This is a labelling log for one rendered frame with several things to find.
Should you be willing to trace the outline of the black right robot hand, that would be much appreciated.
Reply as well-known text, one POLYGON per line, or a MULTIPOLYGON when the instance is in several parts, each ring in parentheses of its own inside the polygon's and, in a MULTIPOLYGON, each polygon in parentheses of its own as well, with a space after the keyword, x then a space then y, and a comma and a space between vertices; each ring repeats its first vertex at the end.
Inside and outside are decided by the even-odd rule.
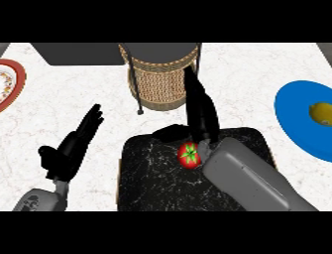
POLYGON ((219 141, 221 122, 216 105, 206 92, 204 85, 193 68, 185 69, 187 116, 188 124, 173 124, 153 133, 153 137, 165 143, 193 137, 196 143, 219 141))

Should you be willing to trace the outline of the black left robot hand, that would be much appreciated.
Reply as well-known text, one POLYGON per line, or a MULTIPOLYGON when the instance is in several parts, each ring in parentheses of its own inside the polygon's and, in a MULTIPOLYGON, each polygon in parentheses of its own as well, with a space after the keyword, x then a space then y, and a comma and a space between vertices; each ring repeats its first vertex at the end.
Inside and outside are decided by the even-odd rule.
POLYGON ((49 180, 69 182, 77 175, 88 146, 104 121, 100 108, 100 104, 91 108, 77 130, 69 134, 58 148, 39 148, 42 167, 48 171, 49 180))

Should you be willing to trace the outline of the wicker tiered basket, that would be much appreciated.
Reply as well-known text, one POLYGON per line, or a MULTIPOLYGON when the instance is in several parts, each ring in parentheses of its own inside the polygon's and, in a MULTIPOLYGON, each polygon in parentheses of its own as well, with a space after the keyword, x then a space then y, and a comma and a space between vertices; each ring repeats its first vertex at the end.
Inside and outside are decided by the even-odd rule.
POLYGON ((169 111, 185 104, 185 68, 198 70, 201 47, 201 43, 119 44, 139 114, 144 108, 169 111))

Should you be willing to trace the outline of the red tomato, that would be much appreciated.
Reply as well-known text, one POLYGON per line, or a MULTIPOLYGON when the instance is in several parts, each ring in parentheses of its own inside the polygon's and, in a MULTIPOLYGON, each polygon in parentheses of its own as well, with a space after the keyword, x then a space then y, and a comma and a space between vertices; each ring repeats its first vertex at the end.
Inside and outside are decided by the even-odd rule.
POLYGON ((178 150, 178 160, 185 169, 196 169, 201 165, 201 157, 198 154, 198 144, 187 142, 178 150))

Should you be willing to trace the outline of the black marble tray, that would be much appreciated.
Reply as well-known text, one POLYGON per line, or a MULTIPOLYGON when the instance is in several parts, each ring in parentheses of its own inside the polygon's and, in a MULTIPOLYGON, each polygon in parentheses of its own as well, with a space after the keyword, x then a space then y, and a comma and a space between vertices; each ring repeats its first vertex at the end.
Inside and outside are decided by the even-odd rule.
POLYGON ((203 167, 179 163, 181 146, 193 141, 190 127, 170 125, 128 139, 119 175, 119 211, 244 211, 207 180, 203 167))

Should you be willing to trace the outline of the blue plate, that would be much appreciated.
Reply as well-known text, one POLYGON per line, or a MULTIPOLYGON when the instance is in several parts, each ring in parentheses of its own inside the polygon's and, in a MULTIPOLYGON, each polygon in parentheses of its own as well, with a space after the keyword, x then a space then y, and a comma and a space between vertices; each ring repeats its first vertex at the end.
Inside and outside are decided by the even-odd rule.
POLYGON ((332 88, 309 81, 290 82, 278 91, 274 109, 281 128, 294 144, 318 159, 332 163, 332 127, 315 122, 309 107, 332 104, 332 88))

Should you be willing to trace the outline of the yellow lemon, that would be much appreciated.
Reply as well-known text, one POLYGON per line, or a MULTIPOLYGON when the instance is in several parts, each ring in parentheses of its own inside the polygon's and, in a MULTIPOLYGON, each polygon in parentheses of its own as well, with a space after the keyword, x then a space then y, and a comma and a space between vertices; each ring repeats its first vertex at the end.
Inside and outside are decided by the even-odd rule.
POLYGON ((332 104, 318 102, 309 107, 309 115, 317 123, 332 126, 332 104))

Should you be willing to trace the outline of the dark grey appliance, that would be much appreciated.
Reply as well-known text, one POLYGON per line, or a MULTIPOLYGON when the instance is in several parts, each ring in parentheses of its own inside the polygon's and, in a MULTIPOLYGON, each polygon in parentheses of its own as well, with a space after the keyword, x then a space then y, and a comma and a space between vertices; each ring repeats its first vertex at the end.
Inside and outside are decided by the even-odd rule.
POLYGON ((49 65, 125 65, 119 43, 33 43, 49 65))

